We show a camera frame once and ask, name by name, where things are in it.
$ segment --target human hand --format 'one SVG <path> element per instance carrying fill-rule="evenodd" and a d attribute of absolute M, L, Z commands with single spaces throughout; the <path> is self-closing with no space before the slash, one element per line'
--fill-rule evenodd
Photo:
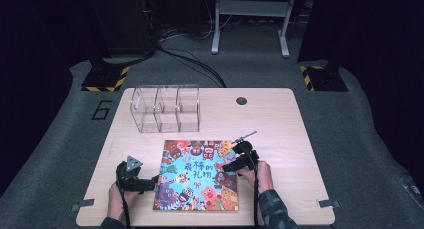
<path fill-rule="evenodd" d="M 262 192 L 266 190 L 274 189 L 274 183 L 272 182 L 272 175 L 271 175 L 271 166 L 266 161 L 259 161 L 257 168 L 258 168 L 259 194 L 261 194 Z M 255 172 L 253 170 L 242 168 L 238 170 L 237 173 L 245 177 L 247 181 L 249 182 L 249 184 L 252 187 L 254 187 Z"/>
<path fill-rule="evenodd" d="M 138 192 L 124 192 L 125 201 L 128 204 L 128 208 L 133 204 L 135 197 Z M 113 183 L 109 189 L 109 205 L 107 208 L 107 216 L 120 221 L 122 219 L 124 208 L 122 205 L 121 193 L 119 192 L 118 186 Z"/>

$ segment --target picture book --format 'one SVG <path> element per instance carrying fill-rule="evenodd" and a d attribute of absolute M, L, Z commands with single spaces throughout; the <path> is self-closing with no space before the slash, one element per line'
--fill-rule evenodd
<path fill-rule="evenodd" d="M 166 140 L 154 210 L 237 211 L 237 174 L 222 166 L 234 161 L 229 140 Z"/>

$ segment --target black sleeve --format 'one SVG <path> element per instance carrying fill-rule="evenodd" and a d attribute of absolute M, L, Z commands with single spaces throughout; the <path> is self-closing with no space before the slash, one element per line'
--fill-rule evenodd
<path fill-rule="evenodd" d="M 259 195 L 259 207 L 265 228 L 297 229 L 297 224 L 288 215 L 287 207 L 274 190 L 267 190 Z"/>
<path fill-rule="evenodd" d="M 99 229 L 125 229 L 125 226 L 116 219 L 105 217 Z"/>

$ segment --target person's arm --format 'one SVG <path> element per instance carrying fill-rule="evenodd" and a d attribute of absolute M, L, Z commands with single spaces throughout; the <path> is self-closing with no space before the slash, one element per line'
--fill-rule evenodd
<path fill-rule="evenodd" d="M 251 186 L 255 184 L 255 173 L 252 170 L 243 168 L 238 170 L 247 179 Z M 258 162 L 259 180 L 259 207 L 264 220 L 265 228 L 271 229 L 295 229 L 298 228 L 288 215 L 287 207 L 274 190 L 271 167 L 265 161 Z"/>
<path fill-rule="evenodd" d="M 128 208 L 131 207 L 137 195 L 138 192 L 124 192 L 124 198 L 128 204 Z M 125 226 L 121 223 L 123 216 L 124 208 L 122 205 L 121 194 L 116 184 L 113 183 L 109 189 L 109 204 L 107 208 L 107 216 L 103 220 L 99 229 L 124 229 Z"/>
<path fill-rule="evenodd" d="M 287 212 L 287 207 L 274 189 L 259 194 L 259 207 L 265 228 L 297 228 Z"/>

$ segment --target clear plastic container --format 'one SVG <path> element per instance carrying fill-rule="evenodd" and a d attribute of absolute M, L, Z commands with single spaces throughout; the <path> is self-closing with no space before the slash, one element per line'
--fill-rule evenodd
<path fill-rule="evenodd" d="M 140 132 L 199 131 L 199 86 L 142 85 L 134 89 L 131 114 Z"/>

